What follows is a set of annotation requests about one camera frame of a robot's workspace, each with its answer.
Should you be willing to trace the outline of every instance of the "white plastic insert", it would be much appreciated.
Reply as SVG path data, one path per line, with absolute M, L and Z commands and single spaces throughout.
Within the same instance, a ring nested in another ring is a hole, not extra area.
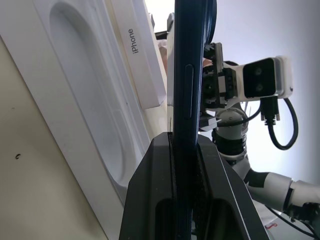
M 137 109 L 139 102 L 133 94 L 127 95 L 128 89 L 121 84 L 112 46 L 103 36 L 106 30 L 98 5 L 85 0 L 34 3 L 98 152 L 124 201 L 124 188 L 150 140 L 141 111 L 131 108 L 134 105 Z

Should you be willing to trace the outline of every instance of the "black mount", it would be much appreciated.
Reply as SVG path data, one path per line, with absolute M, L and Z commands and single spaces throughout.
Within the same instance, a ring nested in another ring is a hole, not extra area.
M 155 137 L 128 187 L 120 240 L 178 240 L 177 186 L 171 133 Z M 249 192 L 199 136 L 192 189 L 197 240 L 268 240 Z

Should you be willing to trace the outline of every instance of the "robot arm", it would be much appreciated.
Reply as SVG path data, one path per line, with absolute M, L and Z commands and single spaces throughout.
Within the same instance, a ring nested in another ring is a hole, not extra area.
M 217 112 L 224 122 L 237 122 L 246 118 L 240 105 Z M 310 224 L 320 236 L 320 186 L 274 172 L 256 172 L 251 169 L 246 151 L 248 124 L 217 127 L 212 138 L 218 151 L 243 179 L 255 201 L 287 214 L 291 219 Z

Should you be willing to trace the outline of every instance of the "white camera housing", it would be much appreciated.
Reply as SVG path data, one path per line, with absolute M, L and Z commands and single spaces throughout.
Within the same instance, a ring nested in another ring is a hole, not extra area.
M 266 62 L 269 63 L 268 66 L 264 66 L 264 72 L 266 73 L 262 73 L 259 67 L 255 69 L 255 73 L 250 72 L 250 68 L 254 69 L 255 66 L 259 66 L 259 63 Z M 285 56 L 269 57 L 256 62 L 237 66 L 232 66 L 224 62 L 223 68 L 229 68 L 235 71 L 236 83 L 235 96 L 225 101 L 226 106 L 224 109 L 228 109 L 236 103 L 259 101 L 261 98 L 265 97 L 277 96 L 280 99 L 285 99 L 290 97 L 293 93 L 294 86 L 291 62 Z M 262 83 L 256 82 L 259 79 L 259 75 L 264 75 L 264 85 Z M 219 81 L 220 90 L 226 89 L 224 86 L 220 86 L 224 84 L 225 81 Z M 264 87 L 272 90 L 264 92 Z M 222 110 L 222 108 L 214 108 L 209 110 L 218 111 Z

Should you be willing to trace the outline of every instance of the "beige surface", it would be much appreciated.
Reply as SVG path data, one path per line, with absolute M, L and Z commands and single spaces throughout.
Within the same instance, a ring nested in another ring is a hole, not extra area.
M 0 239 L 107 239 L 2 39 Z

